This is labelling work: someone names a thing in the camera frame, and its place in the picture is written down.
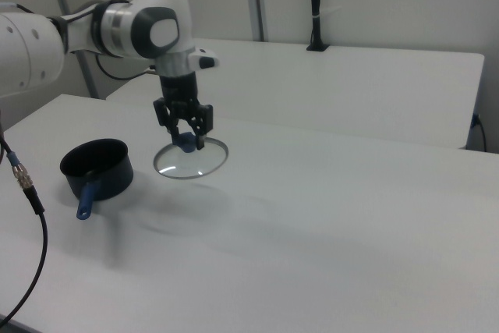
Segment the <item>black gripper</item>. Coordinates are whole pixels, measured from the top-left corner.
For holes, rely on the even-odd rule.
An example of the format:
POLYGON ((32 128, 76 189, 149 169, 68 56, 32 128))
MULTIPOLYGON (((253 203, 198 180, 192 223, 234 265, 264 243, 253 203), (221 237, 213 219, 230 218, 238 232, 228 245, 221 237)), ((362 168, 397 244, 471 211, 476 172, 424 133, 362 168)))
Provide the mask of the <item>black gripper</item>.
POLYGON ((179 138, 179 120, 174 115, 188 115, 188 125, 197 150, 204 148, 206 135, 214 126, 214 108, 212 105, 199 104, 196 74, 184 76, 161 76, 163 98, 153 102, 154 110, 160 126, 167 129, 172 142, 179 138))

